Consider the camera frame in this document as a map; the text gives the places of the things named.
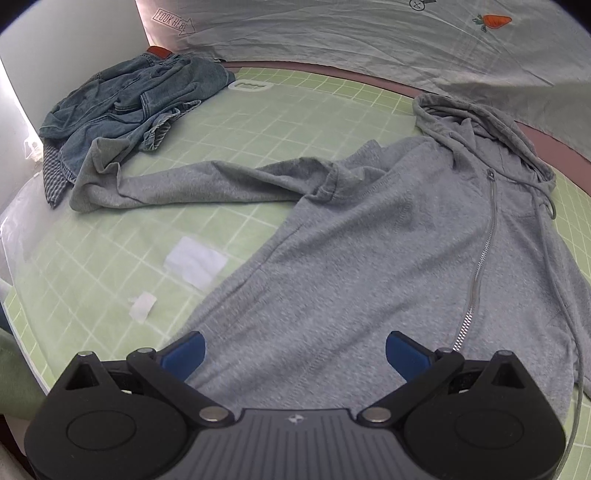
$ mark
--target green cutting mat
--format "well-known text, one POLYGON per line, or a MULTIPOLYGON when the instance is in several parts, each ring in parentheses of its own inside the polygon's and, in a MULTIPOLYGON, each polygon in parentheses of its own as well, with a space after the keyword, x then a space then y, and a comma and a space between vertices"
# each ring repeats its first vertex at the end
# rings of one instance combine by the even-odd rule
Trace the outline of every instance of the green cutting mat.
MULTIPOLYGON (((290 70, 242 69, 237 78, 275 86, 264 92, 227 90, 204 102, 174 125, 155 154, 129 159, 124 175, 201 160, 257 167, 300 155, 339 159, 369 139, 388 144, 418 133, 411 99, 397 93, 290 70)), ((591 281, 591 200, 561 173, 557 178, 556 227, 591 281)), ((140 346, 166 344, 208 293, 164 269, 164 258, 178 240, 190 236, 229 258, 214 288, 274 233, 290 209, 285 203, 85 215, 68 211, 19 269, 16 289, 5 301, 31 369, 47 389, 77 351, 93 350, 109 360, 124 358, 140 346), (158 300, 146 322, 137 323, 129 317, 128 299, 142 291, 158 300)), ((561 480, 590 477, 590 413, 585 399, 576 445, 561 480)), ((568 429, 571 423, 572 408, 568 429)))

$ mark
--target denim jacket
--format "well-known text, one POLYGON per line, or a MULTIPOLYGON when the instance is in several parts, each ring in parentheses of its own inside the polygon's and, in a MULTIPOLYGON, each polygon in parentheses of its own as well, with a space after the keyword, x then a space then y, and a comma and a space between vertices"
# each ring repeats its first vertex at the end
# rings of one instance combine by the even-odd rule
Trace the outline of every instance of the denim jacket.
POLYGON ((95 138, 128 139, 129 147, 114 159, 119 162, 138 144, 154 150, 174 120, 234 79, 222 65, 192 54, 162 59, 146 52, 70 93, 47 114, 39 135, 45 145, 57 146, 61 173, 74 182, 95 138))

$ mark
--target green fabric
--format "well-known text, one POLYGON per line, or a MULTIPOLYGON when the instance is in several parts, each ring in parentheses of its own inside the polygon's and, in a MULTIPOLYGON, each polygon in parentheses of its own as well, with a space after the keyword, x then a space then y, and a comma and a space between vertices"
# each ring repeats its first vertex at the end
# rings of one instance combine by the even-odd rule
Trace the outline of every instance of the green fabric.
POLYGON ((0 414, 30 420, 44 398, 16 340, 0 329, 0 414))

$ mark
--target white paper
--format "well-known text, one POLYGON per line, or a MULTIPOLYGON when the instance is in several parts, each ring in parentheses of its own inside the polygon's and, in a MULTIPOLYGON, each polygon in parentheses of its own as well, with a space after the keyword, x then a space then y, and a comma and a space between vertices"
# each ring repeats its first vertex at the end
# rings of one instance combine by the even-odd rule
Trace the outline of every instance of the white paper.
POLYGON ((206 290, 228 259, 211 248, 184 236, 164 260, 164 266, 199 290, 206 290))
POLYGON ((156 303, 156 297, 146 291, 143 292, 137 299, 135 299, 134 304, 129 309, 129 316, 136 322, 145 322, 154 303, 156 303))

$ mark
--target arrow graphic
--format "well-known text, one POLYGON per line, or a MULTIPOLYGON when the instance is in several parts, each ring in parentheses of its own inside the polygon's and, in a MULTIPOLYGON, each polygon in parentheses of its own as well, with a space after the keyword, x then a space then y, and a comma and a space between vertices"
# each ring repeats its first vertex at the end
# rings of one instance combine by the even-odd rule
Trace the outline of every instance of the arrow graphic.
POLYGON ((158 11, 152 17, 152 20, 162 25, 166 25, 167 27, 178 30, 179 37, 195 33, 195 26, 193 25, 193 20, 191 20, 190 18, 185 20, 184 18, 175 15, 174 13, 167 12, 163 8, 158 9, 158 11))

